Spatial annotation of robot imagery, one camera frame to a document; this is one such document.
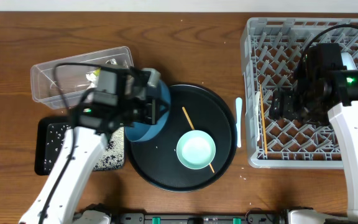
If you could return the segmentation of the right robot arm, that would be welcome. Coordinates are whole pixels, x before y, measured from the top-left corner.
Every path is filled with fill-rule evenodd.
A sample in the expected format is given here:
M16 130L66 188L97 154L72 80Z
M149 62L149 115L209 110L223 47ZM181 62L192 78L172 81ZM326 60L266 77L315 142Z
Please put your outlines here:
M273 94L272 119L332 126L347 185L345 218L293 210L289 223L358 223L358 70L349 70L342 56L339 44L310 47L294 72L296 87Z

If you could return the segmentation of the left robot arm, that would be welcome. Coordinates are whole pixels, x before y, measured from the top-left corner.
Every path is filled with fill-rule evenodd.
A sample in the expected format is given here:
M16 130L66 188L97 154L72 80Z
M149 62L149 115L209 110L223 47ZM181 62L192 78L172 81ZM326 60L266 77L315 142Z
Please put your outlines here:
M79 199L109 137L122 127L157 125L170 110L161 92L160 72L96 65L98 82L77 105L67 106L70 128L34 203L20 223L72 223Z

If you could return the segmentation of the light blue saucer plate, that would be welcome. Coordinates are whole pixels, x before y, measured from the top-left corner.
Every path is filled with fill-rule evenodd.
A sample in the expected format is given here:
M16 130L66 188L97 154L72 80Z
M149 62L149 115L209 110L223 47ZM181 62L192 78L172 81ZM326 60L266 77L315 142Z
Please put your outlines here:
M342 58L342 63L347 70L356 70L356 65L350 53L342 52L341 58Z

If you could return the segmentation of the long wooden chopstick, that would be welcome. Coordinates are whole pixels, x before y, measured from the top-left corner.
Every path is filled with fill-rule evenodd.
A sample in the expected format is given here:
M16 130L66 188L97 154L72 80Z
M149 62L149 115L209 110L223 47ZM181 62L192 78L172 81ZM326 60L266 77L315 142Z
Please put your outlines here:
M268 149L267 149L267 135L265 129L265 113L264 113L262 84L259 85L259 92L260 92L260 114L261 114L262 134L263 134L263 142L264 142L264 154L267 155Z

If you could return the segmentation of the white napkin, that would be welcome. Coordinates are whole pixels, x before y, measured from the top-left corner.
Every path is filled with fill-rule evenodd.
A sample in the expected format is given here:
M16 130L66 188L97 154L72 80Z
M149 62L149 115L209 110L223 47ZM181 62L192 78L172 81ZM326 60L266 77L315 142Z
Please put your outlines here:
M88 73L86 74L86 79L89 81L89 88L95 88L98 84L98 78L99 75L95 74L95 73Z

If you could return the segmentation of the yellow green snack wrapper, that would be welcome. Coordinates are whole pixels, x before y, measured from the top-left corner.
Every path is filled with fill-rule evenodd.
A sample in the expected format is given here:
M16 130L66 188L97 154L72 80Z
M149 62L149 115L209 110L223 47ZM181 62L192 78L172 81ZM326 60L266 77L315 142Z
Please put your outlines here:
M112 59L106 61L106 64L109 64L109 65L118 65L118 63L117 63L117 61L116 61L115 58L112 58ZM100 74L100 71L101 71L101 68L98 68L97 70L95 70L95 71L93 72L93 74L94 74L96 77L98 77L99 74Z

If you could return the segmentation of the dark blue plate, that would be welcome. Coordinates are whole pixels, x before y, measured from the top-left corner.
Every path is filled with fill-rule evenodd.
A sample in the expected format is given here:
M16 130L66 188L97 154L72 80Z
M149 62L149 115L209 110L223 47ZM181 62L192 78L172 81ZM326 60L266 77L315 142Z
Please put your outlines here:
M149 90L151 90L153 94L157 95L160 100L158 103L160 118L154 125L134 123L133 128L125 127L124 133L130 142L145 142L156 137L165 126L170 113L171 97L168 86L166 86L163 81L159 80L157 89L149 88Z

